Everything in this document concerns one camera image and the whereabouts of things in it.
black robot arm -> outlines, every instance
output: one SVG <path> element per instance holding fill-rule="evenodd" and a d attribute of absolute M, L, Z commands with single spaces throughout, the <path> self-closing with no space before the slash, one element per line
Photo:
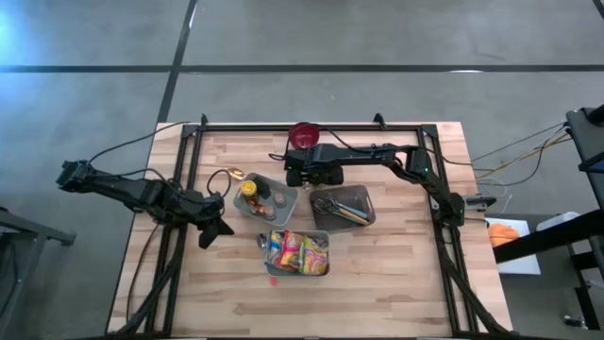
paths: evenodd
<path fill-rule="evenodd" d="M 220 211 L 220 193 L 209 197 L 195 190 L 180 190 L 177 183 L 159 179 L 128 179 L 94 169 L 87 161 L 65 161 L 57 179 L 69 193 L 97 193 L 124 203 L 133 212 L 145 211 L 158 223 L 191 223 L 202 233 L 199 246 L 207 248 L 218 235 L 232 235 Z"/>
<path fill-rule="evenodd" d="M 405 163 L 396 152 L 407 154 Z M 379 164 L 388 167 L 400 179 L 420 184 L 438 203 L 444 222 L 463 225 L 465 202 L 457 193 L 450 193 L 447 186 L 432 170 L 432 161 L 424 148 L 413 145 L 368 147 L 338 147 L 334 144 L 318 144 L 308 149 L 288 150 L 285 154 L 287 184 L 300 186 L 305 182 L 313 185 L 339 185 L 344 182 L 342 166 Z"/>

wooden tabletop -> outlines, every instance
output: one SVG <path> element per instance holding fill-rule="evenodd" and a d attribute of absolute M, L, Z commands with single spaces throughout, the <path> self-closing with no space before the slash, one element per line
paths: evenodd
<path fill-rule="evenodd" d="M 435 123 L 444 155 L 469 162 L 461 123 Z M 153 143 L 149 167 L 166 178 L 173 175 L 180 127 L 160 132 Z M 412 132 L 341 132 L 351 145 L 392 143 L 416 145 Z M 204 133 L 195 189 L 206 192 L 210 174 L 238 167 L 285 181 L 282 162 L 267 153 L 282 153 L 284 132 Z M 321 143 L 337 141 L 328 133 Z M 192 146 L 188 147 L 183 185 Z M 452 192 L 474 195 L 478 189 L 472 168 L 446 164 Z M 331 235 L 331 266 L 322 278 L 279 278 L 271 286 L 256 235 L 270 226 L 244 216 L 233 207 L 238 182 L 226 197 L 225 221 L 234 236 L 219 236 L 207 249 L 197 246 L 198 231 L 189 227 L 182 264 L 173 336 L 449 336 L 445 295 L 439 269 L 427 194 L 419 185 L 401 180 L 381 166 L 350 166 L 344 184 L 363 184 L 374 204 L 377 221 L 353 232 Z M 217 177 L 212 190 L 223 192 L 227 180 Z M 298 189 L 298 202 L 287 228 L 314 230 L 308 201 L 310 191 Z M 467 216 L 482 217 L 477 212 Z M 155 224 L 139 214 L 129 239 L 126 258 L 109 321 L 109 331 L 125 323 L 126 296 L 141 250 Z M 148 293 L 159 252 L 160 231 L 147 252 L 132 298 L 135 311 Z M 467 220 L 461 242 L 470 284 L 497 321 L 512 328 L 487 229 Z M 166 292 L 159 302 L 161 325 Z M 461 324 L 464 311 L 456 290 Z"/>

candy bag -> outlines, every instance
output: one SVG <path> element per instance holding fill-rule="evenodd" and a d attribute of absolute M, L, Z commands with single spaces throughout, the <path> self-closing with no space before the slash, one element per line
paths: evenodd
<path fill-rule="evenodd" d="M 304 241 L 304 236 L 285 230 L 283 238 L 283 250 L 281 251 L 281 259 L 279 264 L 285 270 L 298 271 L 300 267 L 299 256 L 300 246 Z"/>
<path fill-rule="evenodd" d="M 269 244 L 268 260 L 271 264 L 279 266 L 278 261 L 281 257 L 281 249 L 283 248 L 283 235 L 280 232 L 271 232 L 271 241 Z"/>
<path fill-rule="evenodd" d="M 304 238 L 303 264 L 300 273 L 304 275 L 324 275 L 327 271 L 327 248 L 319 246 L 310 237 Z"/>

orange cloth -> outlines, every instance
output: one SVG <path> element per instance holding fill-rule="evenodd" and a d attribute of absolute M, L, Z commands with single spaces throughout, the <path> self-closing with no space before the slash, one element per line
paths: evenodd
<path fill-rule="evenodd" d="M 489 238 L 493 247 L 507 244 L 509 241 L 513 241 L 519 237 L 520 234 L 518 234 L 518 231 L 512 227 L 500 223 L 492 223 L 489 227 Z"/>

bottle cap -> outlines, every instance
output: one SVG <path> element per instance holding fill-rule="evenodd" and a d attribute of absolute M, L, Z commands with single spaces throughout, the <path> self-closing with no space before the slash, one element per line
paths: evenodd
<path fill-rule="evenodd" d="M 277 218 L 277 212 L 275 212 L 275 208 L 271 206 L 263 206 L 262 212 L 264 213 L 264 218 L 267 220 L 274 220 Z"/>
<path fill-rule="evenodd" d="M 285 205 L 285 195 L 282 193 L 275 194 L 273 200 L 275 201 L 275 204 L 277 204 L 278 207 L 283 207 Z"/>
<path fill-rule="evenodd" d="M 244 196 L 253 196 L 256 194 L 256 183 L 246 180 L 242 183 L 242 194 Z"/>

